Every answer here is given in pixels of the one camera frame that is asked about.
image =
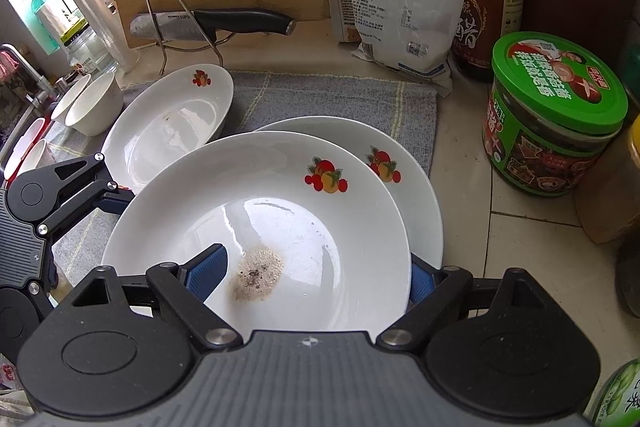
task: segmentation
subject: metal pivot screw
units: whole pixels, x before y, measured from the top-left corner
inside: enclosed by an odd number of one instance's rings
[[[389,346],[405,346],[412,338],[411,333],[406,330],[386,330],[382,333],[382,341]]]
[[[232,343],[238,334],[229,328],[216,328],[215,330],[207,331],[205,339],[209,344],[214,346],[226,346],[226,344]]]

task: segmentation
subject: blue gripper pad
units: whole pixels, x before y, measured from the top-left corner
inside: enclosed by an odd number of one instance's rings
[[[417,264],[411,265],[411,290],[409,300],[413,304],[422,301],[427,295],[434,291],[436,285],[433,276],[420,268]]]
[[[225,278],[227,263],[226,248],[214,245],[209,255],[191,268],[184,285],[200,302],[204,302]]]

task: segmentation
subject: white bowl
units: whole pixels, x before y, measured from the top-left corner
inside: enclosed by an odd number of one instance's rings
[[[73,103],[65,124],[85,136],[106,131],[122,110],[124,95],[115,75],[105,73],[96,78]]]
[[[334,170],[314,187],[311,167]],[[183,156],[133,199],[102,263],[143,274],[214,243],[228,270],[205,304],[245,341],[256,329],[375,339],[406,311],[411,257],[398,208],[380,178],[325,140],[251,132]]]
[[[233,95],[231,75],[213,64],[182,68],[145,89],[102,146],[113,179],[138,194],[166,166],[220,135]]]
[[[263,130],[317,136],[347,149],[366,165],[375,164],[402,214],[411,251],[433,267],[442,266],[438,199],[420,164],[396,140],[365,123],[332,116],[290,118],[258,129]]]
[[[36,118],[27,131],[20,136],[20,139],[16,142],[14,150],[12,151],[11,156],[9,156],[9,160],[4,168],[5,180],[10,180],[12,176],[16,174],[31,148],[37,140],[40,139],[42,133],[44,133],[46,124],[47,121],[44,118]]]
[[[51,115],[51,120],[55,120],[60,122],[62,125],[65,125],[66,115],[71,109],[71,106],[76,101],[76,98],[80,96],[80,93],[84,91],[84,88],[91,83],[91,75],[86,74],[76,80],[76,83],[69,88],[69,90],[65,93],[65,96],[58,102],[58,105],[53,110]]]
[[[47,141],[43,138],[38,140],[36,145],[29,151],[29,154],[22,162],[20,169],[18,170],[18,176],[23,172],[33,171],[33,169],[39,169],[40,167],[46,167],[47,165],[53,165],[56,162],[55,158],[49,150]]]

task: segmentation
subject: white tile countertop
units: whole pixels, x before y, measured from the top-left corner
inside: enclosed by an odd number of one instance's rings
[[[290,37],[238,35],[219,49],[228,69],[400,78],[352,57],[355,47],[337,44],[327,20],[299,23]],[[210,50],[167,53],[166,73],[198,62],[218,63]],[[160,50],[146,48],[122,82],[153,80],[161,64]],[[481,140],[487,97],[488,86],[455,78],[453,92],[438,98],[430,179],[444,221],[444,264],[461,266],[476,277],[498,278],[509,267],[527,269],[596,346],[600,385],[622,363],[640,356],[640,321],[616,301],[617,245],[597,246],[584,235],[572,195],[530,196],[492,172]]]

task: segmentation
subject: fruit pattern decal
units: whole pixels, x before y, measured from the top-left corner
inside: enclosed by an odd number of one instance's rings
[[[347,180],[342,179],[342,169],[336,169],[329,160],[322,160],[315,156],[314,164],[308,166],[309,174],[305,176],[305,183],[313,185],[315,190],[324,190],[333,194],[336,190],[346,192]]]
[[[394,183],[400,183],[402,176],[400,175],[400,171],[396,169],[398,164],[392,162],[386,152],[371,146],[371,154],[367,154],[367,162],[371,170],[375,172],[383,182],[388,183],[393,181]]]
[[[193,82],[198,87],[211,85],[211,79],[209,78],[209,75],[202,70],[196,70],[196,72],[193,73],[193,80],[191,82]]]

